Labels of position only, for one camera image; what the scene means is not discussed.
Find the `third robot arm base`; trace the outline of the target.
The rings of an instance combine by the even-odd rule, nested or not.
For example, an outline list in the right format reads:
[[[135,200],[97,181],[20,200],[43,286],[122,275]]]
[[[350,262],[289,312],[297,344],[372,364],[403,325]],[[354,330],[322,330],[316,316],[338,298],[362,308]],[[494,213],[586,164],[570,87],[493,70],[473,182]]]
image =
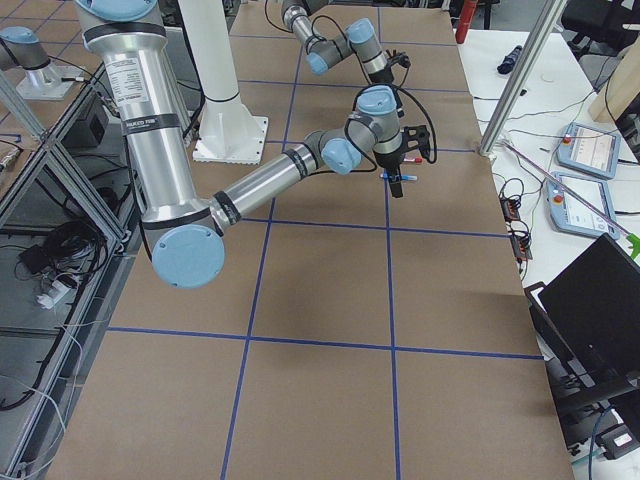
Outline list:
[[[1,70],[17,67],[25,71],[16,87],[25,100],[61,101],[81,78],[78,67],[53,63],[31,29],[10,26],[1,30]]]

